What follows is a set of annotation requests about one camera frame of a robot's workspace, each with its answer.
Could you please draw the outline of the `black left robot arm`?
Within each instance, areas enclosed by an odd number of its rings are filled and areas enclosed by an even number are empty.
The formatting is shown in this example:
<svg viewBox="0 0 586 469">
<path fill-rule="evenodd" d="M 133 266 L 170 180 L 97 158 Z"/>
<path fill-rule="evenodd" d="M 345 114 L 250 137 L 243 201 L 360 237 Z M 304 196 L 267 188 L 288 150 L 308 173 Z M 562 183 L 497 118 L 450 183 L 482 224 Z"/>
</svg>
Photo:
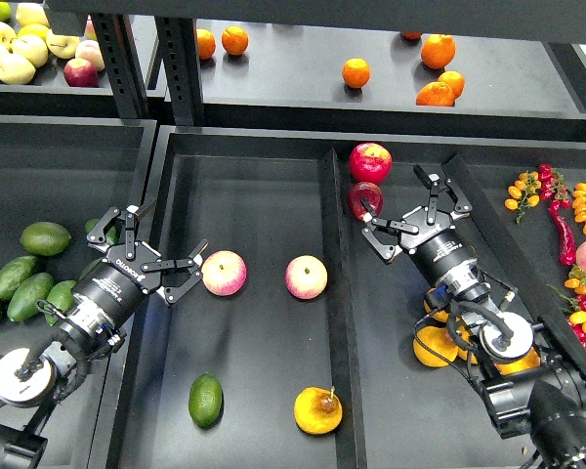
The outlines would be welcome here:
<svg viewBox="0 0 586 469">
<path fill-rule="evenodd" d="M 37 299 L 36 309 L 56 318 L 49 334 L 0 358 L 0 468 L 35 468 L 47 440 L 41 431 L 55 407 L 86 380 L 92 364 L 117 352 L 123 328 L 145 299 L 180 300 L 202 279 L 202 239 L 187 258 L 166 260 L 137 238 L 146 205 L 109 208 L 87 233 L 103 258 L 75 284 L 66 311 Z"/>
</svg>

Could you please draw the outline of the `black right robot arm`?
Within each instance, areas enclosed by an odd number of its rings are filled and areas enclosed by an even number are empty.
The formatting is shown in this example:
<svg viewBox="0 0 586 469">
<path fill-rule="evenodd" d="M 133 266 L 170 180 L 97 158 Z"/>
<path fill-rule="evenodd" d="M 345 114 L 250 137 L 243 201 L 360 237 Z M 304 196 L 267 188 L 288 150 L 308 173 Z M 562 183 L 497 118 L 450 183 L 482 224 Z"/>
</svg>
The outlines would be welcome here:
<svg viewBox="0 0 586 469">
<path fill-rule="evenodd" d="M 352 187 L 348 204 L 384 263 L 405 254 L 430 285 L 426 314 L 412 327 L 417 360 L 456 369 L 501 438 L 528 435 L 529 465 L 586 468 L 586 371 L 544 320 L 512 311 L 514 285 L 480 268 L 456 229 L 472 210 L 457 184 L 421 166 L 414 173 L 428 199 L 397 220 L 380 217 L 383 196 L 372 183 Z"/>
</svg>

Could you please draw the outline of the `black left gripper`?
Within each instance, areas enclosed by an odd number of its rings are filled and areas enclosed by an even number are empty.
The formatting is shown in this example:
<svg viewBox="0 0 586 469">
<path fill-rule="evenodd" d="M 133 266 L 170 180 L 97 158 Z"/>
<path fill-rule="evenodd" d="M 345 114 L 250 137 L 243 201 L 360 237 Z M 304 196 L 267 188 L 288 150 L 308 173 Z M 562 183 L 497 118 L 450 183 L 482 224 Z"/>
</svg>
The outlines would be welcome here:
<svg viewBox="0 0 586 469">
<path fill-rule="evenodd" d="M 75 305 L 70 311 L 70 321 L 87 333 L 96 332 L 102 325 L 120 328 L 147 295 L 157 294 L 171 306 L 202 282 L 206 238 L 185 258 L 176 260 L 162 259 L 146 242 L 137 242 L 139 223 L 155 202 L 151 198 L 140 206 L 124 209 L 112 206 L 87 232 L 88 245 L 107 253 L 72 290 Z M 124 245 L 111 247 L 107 234 L 113 227 L 123 229 Z M 134 259 L 127 259 L 126 254 L 135 254 Z"/>
</svg>

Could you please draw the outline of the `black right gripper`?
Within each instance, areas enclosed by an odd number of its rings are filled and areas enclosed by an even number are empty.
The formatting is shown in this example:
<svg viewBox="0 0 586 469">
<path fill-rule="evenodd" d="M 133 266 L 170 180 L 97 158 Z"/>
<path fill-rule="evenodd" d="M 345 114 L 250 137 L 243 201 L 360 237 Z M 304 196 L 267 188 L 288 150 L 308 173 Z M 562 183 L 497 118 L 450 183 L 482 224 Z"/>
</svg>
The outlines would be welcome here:
<svg viewBox="0 0 586 469">
<path fill-rule="evenodd" d="M 431 286 L 474 287 L 478 283 L 473 272 L 477 258 L 456 232 L 454 223 L 471 213 L 472 204 L 450 177 L 442 179 L 437 174 L 428 174 L 417 164 L 413 172 L 429 191 L 426 207 L 416 207 L 399 222 L 378 217 L 369 200 L 363 197 L 360 200 L 365 209 L 363 237 L 385 264 L 391 264 L 402 251 L 407 253 Z M 443 193 L 454 202 L 450 213 L 438 211 L 438 199 Z M 378 233 L 394 236 L 398 241 L 383 243 Z"/>
</svg>

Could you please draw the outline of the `yellow pear under arm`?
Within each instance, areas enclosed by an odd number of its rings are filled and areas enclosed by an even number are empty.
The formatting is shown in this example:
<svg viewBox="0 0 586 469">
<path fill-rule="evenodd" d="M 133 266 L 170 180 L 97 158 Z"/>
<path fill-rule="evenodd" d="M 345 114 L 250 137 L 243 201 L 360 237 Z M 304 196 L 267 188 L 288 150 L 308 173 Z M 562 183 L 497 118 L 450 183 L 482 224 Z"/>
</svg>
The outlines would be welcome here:
<svg viewBox="0 0 586 469">
<path fill-rule="evenodd" d="M 415 335 L 412 348 L 417 360 L 428 367 L 445 367 L 455 361 L 458 346 L 445 328 L 425 326 Z"/>
</svg>

